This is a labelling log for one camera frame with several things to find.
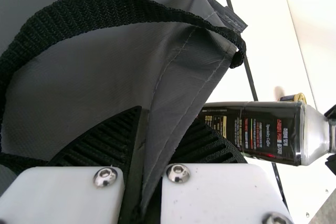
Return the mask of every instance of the white panel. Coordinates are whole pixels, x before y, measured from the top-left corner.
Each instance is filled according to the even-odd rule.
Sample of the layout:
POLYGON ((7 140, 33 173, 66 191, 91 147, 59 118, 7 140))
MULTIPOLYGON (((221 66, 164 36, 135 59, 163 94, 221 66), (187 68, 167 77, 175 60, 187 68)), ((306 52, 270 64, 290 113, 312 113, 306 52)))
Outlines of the white panel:
POLYGON ((114 184, 97 188, 102 167, 35 167, 21 173, 0 198, 8 224, 117 224, 124 192, 122 171, 114 184))
POLYGON ((294 223, 308 223, 335 190, 336 176, 324 164, 328 156, 321 157, 310 166, 278 164, 294 223))
POLYGON ((270 212, 291 218, 281 198, 258 166, 186 164, 183 184, 162 180, 161 224, 261 224, 270 212))
POLYGON ((274 101, 275 88, 285 95, 302 92, 314 106, 307 73, 286 0, 231 0, 248 27, 242 36, 259 101, 274 101))
POLYGON ((288 0, 317 109, 336 104, 336 1, 288 0))

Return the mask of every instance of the gray fabric bag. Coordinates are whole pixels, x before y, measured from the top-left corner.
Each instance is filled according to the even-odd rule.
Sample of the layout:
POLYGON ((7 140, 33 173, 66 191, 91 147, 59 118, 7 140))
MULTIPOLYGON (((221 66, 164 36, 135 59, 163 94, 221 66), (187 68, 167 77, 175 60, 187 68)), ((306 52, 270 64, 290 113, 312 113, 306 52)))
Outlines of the gray fabric bag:
MULTIPOLYGON (((89 13, 95 29, 78 33, 75 26, 80 21, 69 21, 59 13, 55 17, 40 13, 35 21, 39 29, 52 37, 52 27, 63 26, 73 31, 71 36, 60 34, 62 39, 46 43, 45 48, 41 45, 41 53, 28 60, 20 61, 24 52, 16 52, 20 63, 5 59, 14 38, 21 39, 19 31, 27 28, 28 19, 56 1, 0 0, 0 84, 6 97, 6 101, 0 98, 5 104, 2 152, 49 161, 83 132, 140 105, 149 111, 142 194, 146 209, 165 166, 212 90, 230 66, 242 64, 245 49, 238 51, 237 46, 245 46, 239 34, 246 24, 214 0, 151 0, 173 13, 173 9, 192 13, 191 19, 197 15, 205 25, 167 21, 96 25, 95 17, 109 15, 91 13, 91 6, 106 2, 87 0, 76 17, 81 11, 89 13), (49 18, 57 24, 49 21, 50 27, 46 25, 49 18), (210 31, 208 23, 217 28, 210 31), (228 34, 228 29, 220 27, 232 30, 231 41, 218 34, 228 34), (19 66, 15 73, 7 70, 11 64, 19 66)), ((65 8, 73 12, 70 5, 65 8)), ((38 37, 42 35, 25 36, 27 44, 15 46, 35 50, 29 45, 43 41, 38 37)), ((0 194, 14 178, 9 169, 0 166, 0 194)))

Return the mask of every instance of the black can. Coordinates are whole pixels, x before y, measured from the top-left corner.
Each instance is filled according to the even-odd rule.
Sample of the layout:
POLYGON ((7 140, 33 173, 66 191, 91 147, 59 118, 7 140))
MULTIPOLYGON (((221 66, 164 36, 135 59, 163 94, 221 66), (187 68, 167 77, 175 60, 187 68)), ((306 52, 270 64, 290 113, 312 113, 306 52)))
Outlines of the black can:
POLYGON ((250 157, 301 165, 301 102, 206 104, 198 118, 250 157))

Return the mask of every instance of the black webbing strap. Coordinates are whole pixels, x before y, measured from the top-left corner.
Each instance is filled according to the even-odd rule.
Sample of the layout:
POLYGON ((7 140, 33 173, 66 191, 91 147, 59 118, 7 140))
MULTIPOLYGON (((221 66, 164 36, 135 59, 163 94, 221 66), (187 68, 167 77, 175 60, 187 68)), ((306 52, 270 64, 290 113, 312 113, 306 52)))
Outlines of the black webbing strap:
POLYGON ((192 13, 168 8, 151 0, 58 0, 29 18, 0 57, 0 125, 10 80, 34 57, 62 40, 89 31, 149 22, 182 22, 214 31, 239 49, 230 67, 243 63, 246 45, 234 31, 215 27, 192 13))

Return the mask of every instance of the metal bolt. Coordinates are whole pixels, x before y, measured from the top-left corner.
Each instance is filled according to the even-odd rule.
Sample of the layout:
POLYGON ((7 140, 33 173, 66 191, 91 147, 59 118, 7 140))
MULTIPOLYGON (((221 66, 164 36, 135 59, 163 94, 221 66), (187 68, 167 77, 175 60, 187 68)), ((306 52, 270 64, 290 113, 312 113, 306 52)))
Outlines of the metal bolt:
POLYGON ((190 171, 188 167, 181 164, 174 164, 168 167, 167 177, 170 181, 175 183, 187 182, 190 178, 190 171))
POLYGON ((93 177, 93 183, 97 187, 106 187, 112 185, 118 178, 118 173, 111 167, 100 169, 93 177))
POLYGON ((278 212, 269 213, 262 222, 262 224, 293 224, 290 219, 278 212))

